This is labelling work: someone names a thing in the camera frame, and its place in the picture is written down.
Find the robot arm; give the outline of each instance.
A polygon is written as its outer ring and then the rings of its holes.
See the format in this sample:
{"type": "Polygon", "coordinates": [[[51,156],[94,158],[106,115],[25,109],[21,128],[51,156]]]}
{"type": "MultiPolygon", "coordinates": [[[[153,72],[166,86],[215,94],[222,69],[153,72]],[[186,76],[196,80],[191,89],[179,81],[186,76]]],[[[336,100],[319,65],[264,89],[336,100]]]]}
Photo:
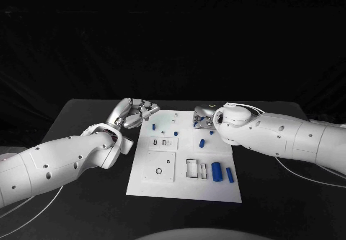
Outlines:
{"type": "Polygon", "coordinates": [[[47,142],[21,154],[2,155],[0,208],[70,184],[87,169],[110,169],[134,145],[122,128],[139,127],[159,110],[156,104],[126,98],[107,123],[91,126],[81,136],[47,142]]]}
{"type": "Polygon", "coordinates": [[[346,129],[228,103],[212,113],[225,143],[273,157],[315,163],[346,175],[346,129]]]}

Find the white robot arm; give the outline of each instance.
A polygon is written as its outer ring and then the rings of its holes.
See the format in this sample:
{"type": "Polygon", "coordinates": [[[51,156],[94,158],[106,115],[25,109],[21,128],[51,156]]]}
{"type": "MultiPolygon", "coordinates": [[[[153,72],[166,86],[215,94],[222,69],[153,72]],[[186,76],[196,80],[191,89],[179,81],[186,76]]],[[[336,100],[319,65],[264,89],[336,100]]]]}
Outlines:
{"type": "Polygon", "coordinates": [[[70,136],[0,156],[0,208],[74,182],[87,169],[110,169],[120,154],[129,154],[134,142],[122,128],[133,129],[160,107],[126,98],[106,124],[91,126],[81,136],[70,136]]]}
{"type": "Polygon", "coordinates": [[[273,157],[315,163],[346,175],[345,128],[280,114],[254,115],[233,103],[220,109],[215,107],[196,107],[195,128],[217,129],[224,142],[233,146],[244,146],[273,157]]]}

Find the blue cylinder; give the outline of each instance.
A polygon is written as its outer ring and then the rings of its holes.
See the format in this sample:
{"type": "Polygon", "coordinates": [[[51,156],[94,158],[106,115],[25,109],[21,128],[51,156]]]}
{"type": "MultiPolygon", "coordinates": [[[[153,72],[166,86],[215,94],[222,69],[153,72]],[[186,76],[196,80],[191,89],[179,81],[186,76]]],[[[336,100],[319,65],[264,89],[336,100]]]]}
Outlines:
{"type": "Polygon", "coordinates": [[[202,139],[202,140],[201,140],[201,144],[199,144],[199,147],[201,147],[201,148],[204,148],[204,147],[205,147],[205,143],[207,143],[207,140],[205,140],[205,139],[202,139]]]}
{"type": "Polygon", "coordinates": [[[222,182],[222,165],[220,162],[212,163],[211,165],[211,170],[212,170],[212,178],[215,182],[222,182]]]}
{"type": "Polygon", "coordinates": [[[225,170],[227,170],[230,182],[234,183],[235,179],[234,179],[234,175],[233,175],[233,172],[231,172],[231,168],[228,167],[225,170]]]}

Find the white mounting plate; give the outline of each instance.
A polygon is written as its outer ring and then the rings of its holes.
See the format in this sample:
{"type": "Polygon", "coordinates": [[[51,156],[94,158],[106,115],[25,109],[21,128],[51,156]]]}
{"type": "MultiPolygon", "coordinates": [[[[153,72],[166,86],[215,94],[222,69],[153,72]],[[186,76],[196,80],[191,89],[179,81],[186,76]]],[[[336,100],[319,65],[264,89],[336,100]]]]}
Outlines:
{"type": "Polygon", "coordinates": [[[192,111],[160,110],[150,120],[143,122],[126,194],[156,198],[243,202],[233,147],[222,141],[217,130],[211,135],[209,130],[194,128],[192,111]],[[162,148],[152,146],[153,138],[179,139],[178,150],[166,150],[176,153],[173,183],[143,181],[149,152],[166,152],[162,148]],[[205,139],[204,148],[199,147],[201,139],[205,139]],[[198,170],[201,170],[201,164],[207,164],[207,180],[202,179],[202,174],[198,174],[198,178],[188,178],[189,159],[198,160],[198,170]],[[215,162],[222,166],[222,182],[214,181],[212,163],[215,162]],[[234,183],[230,183],[227,168],[233,170],[234,183]]]}
{"type": "Polygon", "coordinates": [[[143,181],[149,183],[173,183],[176,172],[176,153],[147,152],[143,181]]]}

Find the dark table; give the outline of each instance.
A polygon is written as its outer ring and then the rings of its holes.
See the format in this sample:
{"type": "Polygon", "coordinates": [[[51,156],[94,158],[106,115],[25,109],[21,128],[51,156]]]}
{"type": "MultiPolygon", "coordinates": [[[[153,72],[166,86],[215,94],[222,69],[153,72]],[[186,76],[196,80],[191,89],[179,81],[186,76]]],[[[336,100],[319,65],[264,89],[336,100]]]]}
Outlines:
{"type": "MultiPolygon", "coordinates": [[[[44,142],[80,136],[91,125],[104,123],[119,102],[71,100],[44,142]]],[[[225,104],[209,101],[153,102],[163,110],[176,111],[194,111],[202,104],[225,104]]],[[[307,120],[296,103],[238,103],[253,105],[269,113],[307,120]]],[[[230,229],[280,240],[346,239],[346,189],[299,178],[273,157],[241,146],[234,147],[234,161],[243,204],[127,196],[140,128],[124,129],[123,134],[136,142],[130,154],[120,155],[110,170],[90,169],[64,187],[45,213],[9,239],[134,240],[184,228],[230,229]]],[[[306,177],[346,185],[344,179],[313,164],[286,159],[282,161],[306,177]]],[[[38,196],[6,218],[6,222],[0,221],[2,235],[35,217],[57,193],[58,190],[38,196]]]]}

